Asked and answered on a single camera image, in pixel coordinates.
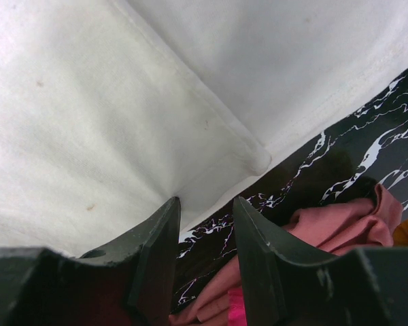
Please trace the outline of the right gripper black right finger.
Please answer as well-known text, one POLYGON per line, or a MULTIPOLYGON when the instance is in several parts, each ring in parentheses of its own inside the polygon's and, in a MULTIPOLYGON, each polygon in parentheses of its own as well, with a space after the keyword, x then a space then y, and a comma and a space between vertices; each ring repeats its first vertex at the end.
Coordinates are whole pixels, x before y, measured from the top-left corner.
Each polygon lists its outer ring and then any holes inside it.
POLYGON ((233 206, 248 325, 408 325, 408 247, 321 251, 233 206))

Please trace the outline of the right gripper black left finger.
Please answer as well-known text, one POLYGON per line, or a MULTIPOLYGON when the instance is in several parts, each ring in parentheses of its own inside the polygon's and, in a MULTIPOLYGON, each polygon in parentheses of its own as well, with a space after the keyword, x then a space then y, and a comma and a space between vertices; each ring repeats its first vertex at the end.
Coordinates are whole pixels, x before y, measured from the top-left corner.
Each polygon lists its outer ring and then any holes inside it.
POLYGON ((181 204, 79 258, 0 248, 0 325, 167 325, 181 204))

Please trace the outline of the cream white t shirt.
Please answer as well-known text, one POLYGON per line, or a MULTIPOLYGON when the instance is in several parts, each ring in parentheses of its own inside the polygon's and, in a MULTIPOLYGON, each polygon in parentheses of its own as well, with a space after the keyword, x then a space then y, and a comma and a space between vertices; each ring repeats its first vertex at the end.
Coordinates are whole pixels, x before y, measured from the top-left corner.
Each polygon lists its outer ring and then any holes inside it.
POLYGON ((408 1, 0 1, 0 247, 202 221, 408 67, 408 1))

